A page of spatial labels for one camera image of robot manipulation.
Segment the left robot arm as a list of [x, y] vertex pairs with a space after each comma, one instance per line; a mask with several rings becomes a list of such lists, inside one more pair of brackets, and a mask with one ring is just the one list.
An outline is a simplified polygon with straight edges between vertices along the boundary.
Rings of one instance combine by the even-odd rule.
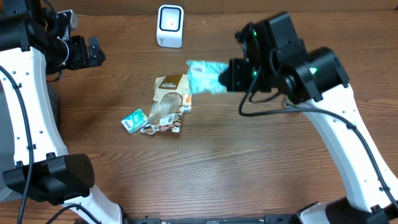
[[69, 154], [48, 75], [99, 67], [98, 39], [72, 35], [78, 19], [47, 1], [4, 1], [1, 13], [1, 201], [73, 210], [87, 223], [122, 223], [122, 208], [95, 185], [86, 154]]

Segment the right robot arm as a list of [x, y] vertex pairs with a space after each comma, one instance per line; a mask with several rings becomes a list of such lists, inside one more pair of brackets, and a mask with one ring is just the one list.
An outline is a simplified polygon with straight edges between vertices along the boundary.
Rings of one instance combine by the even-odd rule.
[[368, 132], [355, 102], [349, 76], [327, 47], [312, 52], [298, 37], [288, 13], [248, 23], [235, 33], [243, 57], [219, 76], [230, 92], [245, 97], [277, 89], [289, 113], [303, 113], [323, 139], [346, 194], [315, 202], [286, 218], [287, 223], [389, 223], [397, 218], [397, 177]]

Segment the brown snack pouch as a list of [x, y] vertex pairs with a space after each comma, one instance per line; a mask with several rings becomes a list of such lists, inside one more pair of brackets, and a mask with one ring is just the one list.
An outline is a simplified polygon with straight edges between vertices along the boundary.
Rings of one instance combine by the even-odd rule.
[[190, 87], [186, 74], [156, 78], [149, 123], [141, 129], [141, 133], [149, 135], [157, 132], [179, 133], [188, 95]]

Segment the green capped white jar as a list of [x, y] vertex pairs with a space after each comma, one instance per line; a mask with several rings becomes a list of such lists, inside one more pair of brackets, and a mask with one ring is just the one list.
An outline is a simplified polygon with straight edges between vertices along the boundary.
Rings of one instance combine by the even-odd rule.
[[283, 106], [285, 109], [289, 109], [289, 108], [298, 108], [298, 107], [299, 107], [298, 105], [294, 104], [294, 103], [290, 100], [290, 98], [289, 98], [288, 96], [284, 96], [284, 97], [283, 97], [283, 99], [282, 99], [282, 106]]

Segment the teal snack bar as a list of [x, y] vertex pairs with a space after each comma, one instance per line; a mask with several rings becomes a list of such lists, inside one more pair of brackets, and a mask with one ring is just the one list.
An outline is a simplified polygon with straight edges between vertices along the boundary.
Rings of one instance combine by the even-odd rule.
[[187, 60], [186, 64], [188, 65], [187, 75], [191, 94], [211, 93], [215, 95], [227, 93], [226, 87], [218, 80], [219, 76], [228, 69], [227, 63]]

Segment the small orange tissue pack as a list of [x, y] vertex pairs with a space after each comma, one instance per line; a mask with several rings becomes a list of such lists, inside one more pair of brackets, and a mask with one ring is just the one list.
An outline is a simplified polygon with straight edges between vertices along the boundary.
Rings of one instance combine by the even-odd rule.
[[191, 112], [192, 112], [192, 95], [188, 95], [184, 106], [184, 113], [191, 113]]

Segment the small teal tissue pack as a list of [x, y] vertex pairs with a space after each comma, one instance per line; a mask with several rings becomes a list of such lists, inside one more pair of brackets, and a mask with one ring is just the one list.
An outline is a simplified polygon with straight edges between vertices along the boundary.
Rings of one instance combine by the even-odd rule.
[[129, 134], [134, 134], [140, 131], [148, 123], [148, 117], [141, 108], [135, 110], [133, 113], [121, 120], [122, 126]]

